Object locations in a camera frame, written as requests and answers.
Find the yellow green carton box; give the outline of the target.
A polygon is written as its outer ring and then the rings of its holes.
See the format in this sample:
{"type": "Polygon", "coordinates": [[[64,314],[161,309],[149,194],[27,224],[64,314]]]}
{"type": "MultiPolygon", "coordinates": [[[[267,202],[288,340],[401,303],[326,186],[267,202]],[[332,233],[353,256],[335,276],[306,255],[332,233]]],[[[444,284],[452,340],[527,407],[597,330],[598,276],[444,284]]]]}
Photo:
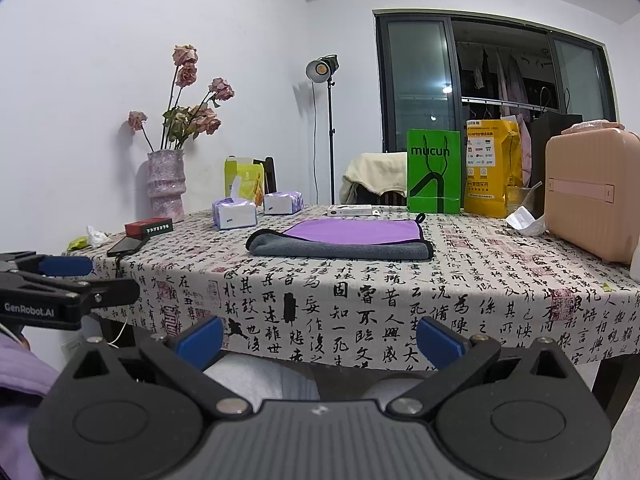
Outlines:
{"type": "Polygon", "coordinates": [[[224,161],[224,194],[250,200],[262,206],[265,195],[265,169],[262,162],[249,157],[230,156],[224,161]]]}

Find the black paper bag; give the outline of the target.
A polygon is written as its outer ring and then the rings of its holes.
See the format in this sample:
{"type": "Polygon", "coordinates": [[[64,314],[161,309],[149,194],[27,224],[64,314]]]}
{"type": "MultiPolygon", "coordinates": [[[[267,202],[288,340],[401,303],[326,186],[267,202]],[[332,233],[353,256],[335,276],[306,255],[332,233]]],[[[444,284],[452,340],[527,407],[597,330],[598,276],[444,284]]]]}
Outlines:
{"type": "Polygon", "coordinates": [[[558,137],[564,130],[582,122],[581,114],[544,112],[530,125],[532,137],[532,174],[529,187],[533,190],[532,214],[539,218],[544,214],[548,175],[552,166],[553,150],[558,146],[558,137]]]}

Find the flat white product box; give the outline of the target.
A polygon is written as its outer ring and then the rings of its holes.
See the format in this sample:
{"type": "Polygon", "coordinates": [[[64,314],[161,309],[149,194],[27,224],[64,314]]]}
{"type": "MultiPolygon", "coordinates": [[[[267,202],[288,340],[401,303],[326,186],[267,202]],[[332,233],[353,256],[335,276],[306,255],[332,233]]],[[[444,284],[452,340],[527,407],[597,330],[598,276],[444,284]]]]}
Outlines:
{"type": "Polygon", "coordinates": [[[372,205],[331,205],[326,214],[330,217],[372,217],[379,216],[381,211],[372,205]]]}

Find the purple and grey towel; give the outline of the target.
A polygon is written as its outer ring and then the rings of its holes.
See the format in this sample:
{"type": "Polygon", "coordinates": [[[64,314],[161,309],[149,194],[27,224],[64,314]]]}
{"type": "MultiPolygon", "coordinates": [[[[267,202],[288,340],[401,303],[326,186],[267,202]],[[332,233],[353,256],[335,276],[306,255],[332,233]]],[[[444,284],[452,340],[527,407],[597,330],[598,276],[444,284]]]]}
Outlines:
{"type": "Polygon", "coordinates": [[[428,261],[433,244],[419,220],[320,218],[285,231],[260,229],[246,241],[253,256],[375,261],[428,261]]]}

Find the yellow printed paper bag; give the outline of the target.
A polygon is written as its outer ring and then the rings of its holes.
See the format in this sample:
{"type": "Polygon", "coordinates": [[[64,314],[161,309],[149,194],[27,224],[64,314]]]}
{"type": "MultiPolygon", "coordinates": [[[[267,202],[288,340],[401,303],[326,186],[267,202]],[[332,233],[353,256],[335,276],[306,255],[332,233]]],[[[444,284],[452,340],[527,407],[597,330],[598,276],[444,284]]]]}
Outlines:
{"type": "Polygon", "coordinates": [[[523,186],[518,124],[503,119],[469,120],[465,167],[464,210],[468,214],[506,218],[510,188],[523,186]]]}

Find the pink hard case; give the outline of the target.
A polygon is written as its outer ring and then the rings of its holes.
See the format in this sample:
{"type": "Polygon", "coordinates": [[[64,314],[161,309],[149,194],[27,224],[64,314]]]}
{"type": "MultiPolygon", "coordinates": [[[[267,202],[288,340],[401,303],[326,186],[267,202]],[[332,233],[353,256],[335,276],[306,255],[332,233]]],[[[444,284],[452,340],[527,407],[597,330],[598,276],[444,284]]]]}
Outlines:
{"type": "Polygon", "coordinates": [[[548,231],[604,261],[631,264],[639,243],[639,136],[619,122],[580,122],[553,150],[548,231]]]}

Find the calligraphy print tablecloth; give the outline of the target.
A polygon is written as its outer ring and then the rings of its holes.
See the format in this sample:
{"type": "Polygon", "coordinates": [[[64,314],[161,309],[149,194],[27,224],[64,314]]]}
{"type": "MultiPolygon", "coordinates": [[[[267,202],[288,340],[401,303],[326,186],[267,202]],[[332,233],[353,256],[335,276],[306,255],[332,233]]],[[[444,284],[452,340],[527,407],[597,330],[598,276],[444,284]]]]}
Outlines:
{"type": "Polygon", "coordinates": [[[507,347],[549,337],[575,364],[638,351],[639,286],[626,269],[497,219],[431,214],[422,231],[427,262],[254,257],[249,230],[217,230],[201,211],[132,256],[86,256],[97,278],[140,286],[137,302],[106,318],[177,335],[217,315],[224,348],[249,356],[425,370],[416,326],[426,316],[507,347]]]}

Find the black framed window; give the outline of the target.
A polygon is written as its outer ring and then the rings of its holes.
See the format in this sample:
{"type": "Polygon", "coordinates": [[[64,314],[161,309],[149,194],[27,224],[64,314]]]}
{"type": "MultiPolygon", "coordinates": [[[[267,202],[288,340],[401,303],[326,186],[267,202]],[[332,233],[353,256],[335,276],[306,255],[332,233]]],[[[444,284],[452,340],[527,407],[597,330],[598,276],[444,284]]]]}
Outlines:
{"type": "Polygon", "coordinates": [[[512,18],[446,11],[374,14],[382,145],[412,128],[461,130],[469,119],[544,114],[617,117],[602,44],[512,18]]]}

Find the crumpled white tissue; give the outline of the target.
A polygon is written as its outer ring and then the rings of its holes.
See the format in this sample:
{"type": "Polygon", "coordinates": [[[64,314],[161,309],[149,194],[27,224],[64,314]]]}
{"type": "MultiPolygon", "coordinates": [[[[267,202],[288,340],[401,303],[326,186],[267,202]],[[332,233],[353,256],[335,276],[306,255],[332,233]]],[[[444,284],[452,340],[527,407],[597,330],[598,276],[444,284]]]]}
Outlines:
{"type": "Polygon", "coordinates": [[[89,246],[100,247],[109,239],[110,236],[108,234],[94,228],[93,226],[87,226],[87,242],[89,246]]]}

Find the green mucun paper bag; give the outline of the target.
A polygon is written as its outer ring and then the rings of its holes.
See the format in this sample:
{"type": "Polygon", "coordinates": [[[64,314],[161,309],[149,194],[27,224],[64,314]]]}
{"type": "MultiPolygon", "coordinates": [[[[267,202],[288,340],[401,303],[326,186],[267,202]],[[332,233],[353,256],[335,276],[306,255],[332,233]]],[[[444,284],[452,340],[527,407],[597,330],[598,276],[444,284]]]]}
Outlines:
{"type": "Polygon", "coordinates": [[[418,214],[458,214],[462,169],[460,132],[410,129],[407,206],[418,214]]]}

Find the purple tissue pack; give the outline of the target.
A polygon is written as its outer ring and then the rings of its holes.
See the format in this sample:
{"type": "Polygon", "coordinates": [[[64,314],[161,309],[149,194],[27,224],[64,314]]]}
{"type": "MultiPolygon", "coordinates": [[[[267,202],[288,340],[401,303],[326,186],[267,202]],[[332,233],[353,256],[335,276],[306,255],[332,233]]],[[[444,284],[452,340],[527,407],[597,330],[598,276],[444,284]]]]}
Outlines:
{"type": "Polygon", "coordinates": [[[235,177],[230,188],[230,196],[213,203],[213,222],[218,230],[251,228],[257,224],[256,205],[240,197],[241,178],[235,177]]]}
{"type": "Polygon", "coordinates": [[[289,216],[304,208],[301,192],[274,192],[264,196],[264,214],[267,216],[289,216]]]}

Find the pink speckled vase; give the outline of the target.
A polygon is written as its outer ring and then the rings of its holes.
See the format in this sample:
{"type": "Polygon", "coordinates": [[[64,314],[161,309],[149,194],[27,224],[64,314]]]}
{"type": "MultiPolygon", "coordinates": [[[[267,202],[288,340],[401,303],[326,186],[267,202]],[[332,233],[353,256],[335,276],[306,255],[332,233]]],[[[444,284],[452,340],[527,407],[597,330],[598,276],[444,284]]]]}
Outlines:
{"type": "Polygon", "coordinates": [[[148,155],[148,196],[155,217],[184,219],[186,192],[183,150],[159,150],[148,155]]]}

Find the chair under cream cloth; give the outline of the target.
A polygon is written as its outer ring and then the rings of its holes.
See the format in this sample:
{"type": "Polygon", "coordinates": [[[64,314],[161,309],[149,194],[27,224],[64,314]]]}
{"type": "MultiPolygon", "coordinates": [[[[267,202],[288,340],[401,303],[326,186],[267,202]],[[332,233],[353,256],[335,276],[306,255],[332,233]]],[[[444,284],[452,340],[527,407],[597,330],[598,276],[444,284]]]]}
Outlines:
{"type": "Polygon", "coordinates": [[[397,191],[376,194],[365,186],[354,183],[346,194],[347,205],[373,205],[373,206],[406,206],[405,196],[397,191]]]}

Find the green wrapper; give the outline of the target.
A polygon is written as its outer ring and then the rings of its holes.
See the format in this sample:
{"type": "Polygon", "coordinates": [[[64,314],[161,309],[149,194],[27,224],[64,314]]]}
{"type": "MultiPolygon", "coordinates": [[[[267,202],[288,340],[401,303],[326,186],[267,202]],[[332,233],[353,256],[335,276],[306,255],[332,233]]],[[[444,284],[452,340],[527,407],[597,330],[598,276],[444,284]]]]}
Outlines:
{"type": "Polygon", "coordinates": [[[88,237],[81,236],[69,242],[67,245],[67,250],[69,252],[72,252],[73,250],[81,250],[86,248],[88,245],[88,237]]]}

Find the near purple tissue pack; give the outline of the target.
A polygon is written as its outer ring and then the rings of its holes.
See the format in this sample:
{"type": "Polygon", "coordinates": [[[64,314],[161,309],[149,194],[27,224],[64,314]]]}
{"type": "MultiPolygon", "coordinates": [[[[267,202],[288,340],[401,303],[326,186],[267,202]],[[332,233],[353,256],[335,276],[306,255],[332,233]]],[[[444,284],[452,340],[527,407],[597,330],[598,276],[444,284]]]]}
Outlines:
{"type": "Polygon", "coordinates": [[[213,203],[213,222],[218,230],[251,228],[257,224],[256,205],[240,197],[241,178],[235,177],[230,188],[230,196],[213,203]]]}

